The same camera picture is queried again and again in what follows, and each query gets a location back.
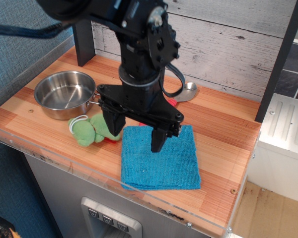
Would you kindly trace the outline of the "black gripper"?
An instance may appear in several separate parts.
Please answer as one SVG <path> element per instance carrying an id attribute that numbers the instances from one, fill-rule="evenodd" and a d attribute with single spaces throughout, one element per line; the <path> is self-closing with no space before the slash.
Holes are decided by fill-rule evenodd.
<path id="1" fill-rule="evenodd" d="M 184 115 L 163 97 L 158 82 L 148 87 L 100 84 L 99 104 L 109 132 L 117 136 L 128 117 L 153 127 L 151 151 L 160 152 L 168 137 L 179 136 Z"/>

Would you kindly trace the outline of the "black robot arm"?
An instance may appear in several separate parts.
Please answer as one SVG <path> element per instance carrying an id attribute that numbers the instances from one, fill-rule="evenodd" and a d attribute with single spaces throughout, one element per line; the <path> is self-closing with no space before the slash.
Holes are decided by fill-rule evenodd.
<path id="1" fill-rule="evenodd" d="M 178 136 L 184 116 L 166 98 L 177 96 L 163 87 L 164 72 L 183 74 L 172 61 L 180 44 L 168 23 L 161 0 L 41 0 L 52 18 L 73 24 L 88 19 L 114 31 L 121 49 L 121 85 L 101 84 L 99 104 L 111 134 L 118 135 L 131 118 L 153 128 L 151 150 L 159 152 L 167 138 Z"/>

